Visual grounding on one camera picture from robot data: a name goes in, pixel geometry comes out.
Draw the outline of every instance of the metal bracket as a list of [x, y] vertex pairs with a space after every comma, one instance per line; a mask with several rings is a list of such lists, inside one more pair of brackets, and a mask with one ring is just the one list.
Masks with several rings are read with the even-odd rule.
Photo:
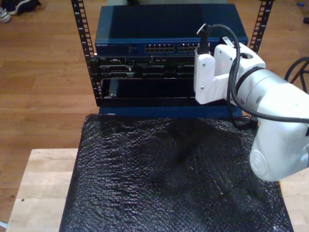
[[95, 53], [92, 46], [88, 21], [83, 0], [71, 0], [75, 21], [81, 39], [84, 57], [87, 63], [88, 72], [92, 84], [92, 89], [95, 95], [97, 106], [99, 106], [100, 99], [103, 99], [101, 85], [98, 79], [98, 66]]
[[263, 0], [261, 2], [259, 14], [257, 15], [257, 20], [249, 45], [249, 48], [255, 53], [259, 51], [273, 2], [274, 0]]

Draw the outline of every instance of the sneaker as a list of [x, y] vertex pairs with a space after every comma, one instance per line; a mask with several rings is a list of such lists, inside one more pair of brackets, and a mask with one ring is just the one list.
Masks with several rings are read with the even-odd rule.
[[1, 3], [1, 7], [5, 8], [10, 15], [33, 11], [37, 5], [41, 5], [38, 0], [2, 0]]
[[7, 23], [8, 21], [10, 21], [10, 19], [11, 16], [6, 12], [5, 9], [0, 7], [0, 22]]

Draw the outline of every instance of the black bubble wrap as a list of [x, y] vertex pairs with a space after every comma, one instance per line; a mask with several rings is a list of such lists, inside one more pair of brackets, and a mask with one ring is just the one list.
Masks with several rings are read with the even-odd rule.
[[293, 231], [253, 137], [214, 119], [86, 118], [61, 232]]

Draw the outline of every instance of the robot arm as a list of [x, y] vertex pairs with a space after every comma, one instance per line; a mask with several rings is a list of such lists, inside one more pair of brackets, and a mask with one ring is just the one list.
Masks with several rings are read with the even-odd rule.
[[[242, 108], [268, 116], [308, 119], [309, 95], [265, 69], [264, 61], [255, 52], [239, 45], [243, 56], [235, 88]], [[216, 46], [214, 56], [196, 50], [194, 90], [200, 104], [227, 98], [235, 57], [236, 49], [230, 41]], [[250, 165], [259, 178], [276, 181], [308, 167], [308, 123], [258, 120], [261, 124], [251, 149]]]

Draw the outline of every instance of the wooden table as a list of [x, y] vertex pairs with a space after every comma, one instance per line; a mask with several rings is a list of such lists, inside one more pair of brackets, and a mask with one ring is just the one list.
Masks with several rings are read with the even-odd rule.
[[[32, 150], [7, 232], [57, 232], [77, 149]], [[309, 231], [309, 169], [281, 181], [295, 232]]]

